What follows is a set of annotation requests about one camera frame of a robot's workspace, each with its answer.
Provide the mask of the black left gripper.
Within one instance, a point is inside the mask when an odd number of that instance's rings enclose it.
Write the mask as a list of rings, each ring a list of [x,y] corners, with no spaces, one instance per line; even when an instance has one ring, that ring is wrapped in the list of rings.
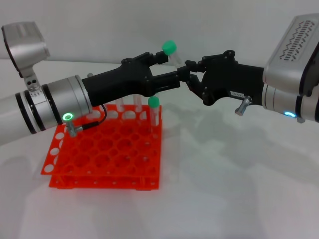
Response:
[[[163,51],[156,54],[146,52],[135,58],[123,59],[118,68],[87,77],[82,83],[94,107],[133,94],[150,97],[179,88],[181,82],[190,78],[187,66],[174,72],[152,76],[150,66],[166,62],[168,56]]]

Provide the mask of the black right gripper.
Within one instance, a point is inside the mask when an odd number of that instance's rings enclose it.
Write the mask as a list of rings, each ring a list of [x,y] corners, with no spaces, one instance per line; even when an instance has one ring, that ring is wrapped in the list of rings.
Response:
[[[251,97],[253,105],[262,104],[264,69],[239,64],[233,50],[204,56],[198,62],[186,60],[185,64],[190,72],[204,73],[201,82],[195,74],[190,74],[185,82],[205,105],[211,106],[225,97],[242,100],[245,96]]]

